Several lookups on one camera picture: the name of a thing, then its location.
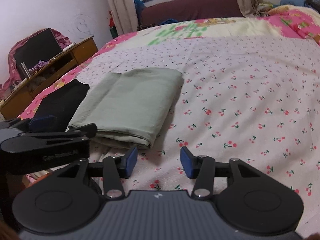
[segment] wooden desk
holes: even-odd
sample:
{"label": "wooden desk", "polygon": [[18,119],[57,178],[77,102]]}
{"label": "wooden desk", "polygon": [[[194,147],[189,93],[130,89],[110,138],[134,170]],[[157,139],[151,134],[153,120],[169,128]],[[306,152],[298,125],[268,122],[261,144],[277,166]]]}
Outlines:
{"label": "wooden desk", "polygon": [[[61,76],[85,62],[98,51],[93,36],[74,45],[70,49],[58,54],[47,65],[35,72],[17,88],[0,106],[0,112],[5,119],[15,118],[20,115],[42,90],[46,89]],[[34,82],[37,77],[46,77],[37,87]]]}

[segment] black folded garment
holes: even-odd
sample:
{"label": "black folded garment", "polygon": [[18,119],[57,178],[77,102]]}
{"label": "black folded garment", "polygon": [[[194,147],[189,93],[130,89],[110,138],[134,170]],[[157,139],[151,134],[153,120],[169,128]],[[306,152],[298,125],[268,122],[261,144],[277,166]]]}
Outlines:
{"label": "black folded garment", "polygon": [[64,132],[72,116],[83,101],[90,86],[74,79],[47,95],[40,103],[34,118],[54,115],[56,122],[42,132]]}

